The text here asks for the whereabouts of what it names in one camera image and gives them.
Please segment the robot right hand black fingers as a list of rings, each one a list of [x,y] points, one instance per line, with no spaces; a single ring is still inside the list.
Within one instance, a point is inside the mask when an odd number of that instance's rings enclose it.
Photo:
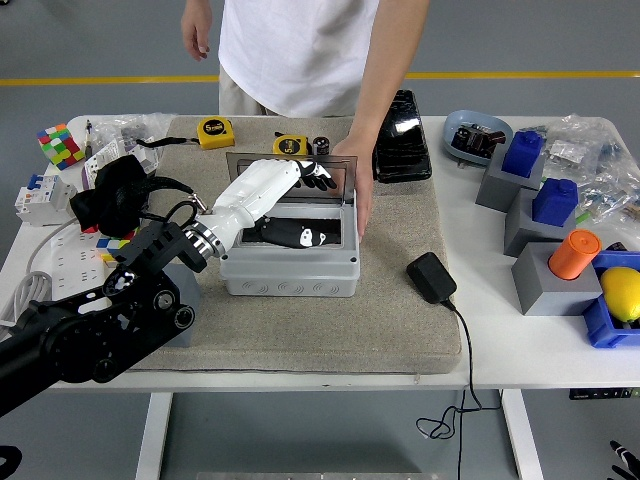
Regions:
[[[622,479],[639,480],[639,458],[615,440],[611,440],[609,444],[611,449],[624,464],[623,467],[612,465],[611,470],[618,474]]]

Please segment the person's right hand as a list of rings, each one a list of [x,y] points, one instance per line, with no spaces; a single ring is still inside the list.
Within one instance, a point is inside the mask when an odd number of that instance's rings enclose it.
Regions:
[[[187,53],[195,60],[201,61],[208,57],[209,32],[212,17],[200,10],[185,10],[181,19],[183,46]]]

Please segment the person's left hand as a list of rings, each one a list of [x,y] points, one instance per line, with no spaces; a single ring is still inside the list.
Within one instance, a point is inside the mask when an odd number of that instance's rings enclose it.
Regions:
[[[371,132],[352,130],[347,137],[340,141],[332,150],[335,156],[350,156],[357,158],[355,171],[355,192],[357,209],[357,231],[362,240],[373,209],[374,178],[372,153],[376,136]]]

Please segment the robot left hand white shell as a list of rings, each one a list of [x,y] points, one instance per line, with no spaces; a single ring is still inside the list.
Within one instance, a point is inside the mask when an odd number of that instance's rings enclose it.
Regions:
[[[202,233],[214,254],[221,256],[231,249],[241,230],[253,227],[300,182],[323,191],[337,187],[317,162],[256,160],[223,191],[210,212],[195,217],[193,228]]]

